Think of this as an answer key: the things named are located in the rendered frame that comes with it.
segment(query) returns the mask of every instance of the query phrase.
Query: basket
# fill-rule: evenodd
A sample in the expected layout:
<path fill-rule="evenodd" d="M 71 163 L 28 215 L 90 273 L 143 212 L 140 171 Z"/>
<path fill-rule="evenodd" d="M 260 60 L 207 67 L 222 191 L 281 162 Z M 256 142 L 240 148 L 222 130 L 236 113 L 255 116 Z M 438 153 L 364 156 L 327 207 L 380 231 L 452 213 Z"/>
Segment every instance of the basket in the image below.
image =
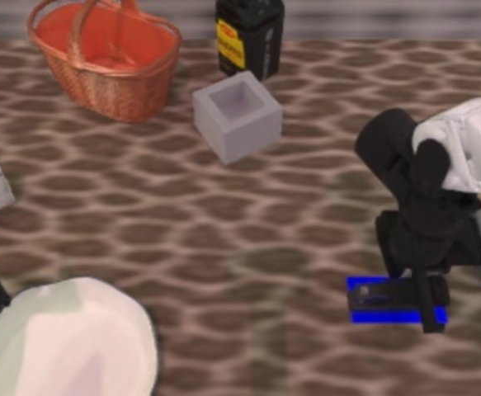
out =
<path fill-rule="evenodd" d="M 29 15 L 31 40 L 53 75 L 80 106 L 129 123 L 163 109 L 182 42 L 169 21 L 141 12 L 135 0 L 85 0 Z"/>

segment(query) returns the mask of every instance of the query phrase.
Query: sleeve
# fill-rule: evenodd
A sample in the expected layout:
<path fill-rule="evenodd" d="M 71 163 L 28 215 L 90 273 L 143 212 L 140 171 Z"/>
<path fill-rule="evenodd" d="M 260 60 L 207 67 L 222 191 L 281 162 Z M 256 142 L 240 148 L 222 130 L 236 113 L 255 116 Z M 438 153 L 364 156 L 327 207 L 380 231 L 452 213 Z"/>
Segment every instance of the sleeve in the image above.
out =
<path fill-rule="evenodd" d="M 432 196 L 441 189 L 449 168 L 446 148 L 434 139 L 427 139 L 418 145 L 409 176 L 420 192 Z"/>

